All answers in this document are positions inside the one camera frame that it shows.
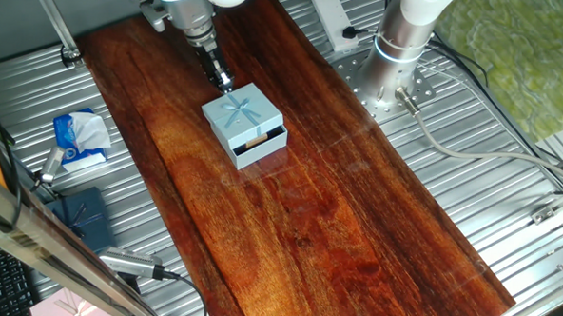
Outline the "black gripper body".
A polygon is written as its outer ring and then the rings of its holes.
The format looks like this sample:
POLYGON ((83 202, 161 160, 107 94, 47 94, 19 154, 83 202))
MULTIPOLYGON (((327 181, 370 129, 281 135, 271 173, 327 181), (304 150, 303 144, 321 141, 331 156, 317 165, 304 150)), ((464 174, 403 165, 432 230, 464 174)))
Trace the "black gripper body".
POLYGON ((215 41, 202 43, 196 48, 205 74, 211 82, 227 82, 228 74, 223 54, 215 41))

